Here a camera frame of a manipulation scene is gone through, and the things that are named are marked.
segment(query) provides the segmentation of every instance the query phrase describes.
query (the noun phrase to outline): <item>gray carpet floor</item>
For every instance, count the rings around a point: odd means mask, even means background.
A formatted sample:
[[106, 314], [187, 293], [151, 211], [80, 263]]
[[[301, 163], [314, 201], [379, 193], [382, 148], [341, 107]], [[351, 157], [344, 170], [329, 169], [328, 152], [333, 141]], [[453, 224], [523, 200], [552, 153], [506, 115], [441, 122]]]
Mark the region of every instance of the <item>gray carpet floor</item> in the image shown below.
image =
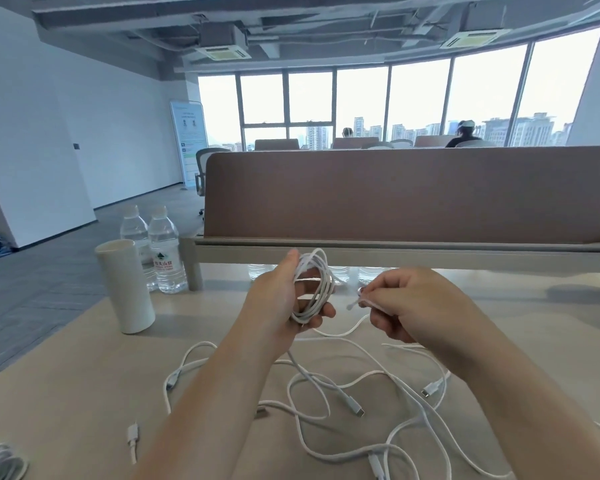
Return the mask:
[[181, 234], [199, 229], [204, 201], [180, 188], [96, 210], [97, 223], [0, 258], [0, 371], [105, 296], [93, 250], [119, 239], [124, 206], [136, 204], [148, 223], [152, 206], [166, 205]]

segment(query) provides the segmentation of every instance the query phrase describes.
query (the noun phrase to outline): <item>hand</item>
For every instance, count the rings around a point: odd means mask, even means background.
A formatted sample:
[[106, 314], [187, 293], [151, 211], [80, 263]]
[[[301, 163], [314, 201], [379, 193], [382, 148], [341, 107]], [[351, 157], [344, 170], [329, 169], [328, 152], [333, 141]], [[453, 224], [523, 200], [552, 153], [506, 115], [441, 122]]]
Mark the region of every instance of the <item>hand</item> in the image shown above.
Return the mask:
[[[320, 283], [316, 280], [294, 282], [299, 259], [299, 252], [290, 250], [273, 271], [257, 277], [236, 321], [237, 325], [244, 327], [245, 333], [255, 334], [255, 339], [261, 341], [262, 347], [271, 353], [272, 361], [289, 350], [296, 334], [320, 327], [322, 317], [333, 318], [336, 315], [333, 305], [326, 303], [320, 314], [305, 325], [290, 319], [292, 311], [304, 310], [309, 302], [298, 298], [306, 294], [313, 295]], [[300, 279], [319, 277], [316, 268], [300, 275]]]
[[385, 271], [361, 298], [391, 314], [373, 308], [370, 320], [376, 328], [391, 339], [423, 345], [460, 377], [484, 340], [503, 337], [471, 298], [431, 269]]

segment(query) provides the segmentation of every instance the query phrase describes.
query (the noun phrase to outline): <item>white cylindrical cup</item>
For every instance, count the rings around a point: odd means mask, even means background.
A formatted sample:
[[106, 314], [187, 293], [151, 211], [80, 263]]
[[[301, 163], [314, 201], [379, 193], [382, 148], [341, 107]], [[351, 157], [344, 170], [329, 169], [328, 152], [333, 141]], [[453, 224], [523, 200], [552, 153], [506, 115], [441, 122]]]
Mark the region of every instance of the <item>white cylindrical cup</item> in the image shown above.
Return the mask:
[[109, 241], [96, 257], [122, 333], [138, 333], [155, 321], [155, 312], [137, 248], [130, 239]]

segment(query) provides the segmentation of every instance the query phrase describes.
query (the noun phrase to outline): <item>ceiling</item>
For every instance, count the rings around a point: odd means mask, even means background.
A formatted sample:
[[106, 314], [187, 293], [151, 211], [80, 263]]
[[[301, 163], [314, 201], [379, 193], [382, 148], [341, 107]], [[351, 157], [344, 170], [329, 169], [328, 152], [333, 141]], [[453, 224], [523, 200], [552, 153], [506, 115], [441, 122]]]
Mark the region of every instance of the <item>ceiling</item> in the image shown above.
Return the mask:
[[[151, 48], [177, 72], [364, 64], [448, 56], [458, 31], [510, 29], [492, 46], [600, 23], [600, 0], [30, 0], [49, 31], [106, 34]], [[242, 31], [251, 59], [196, 50], [204, 26]]]

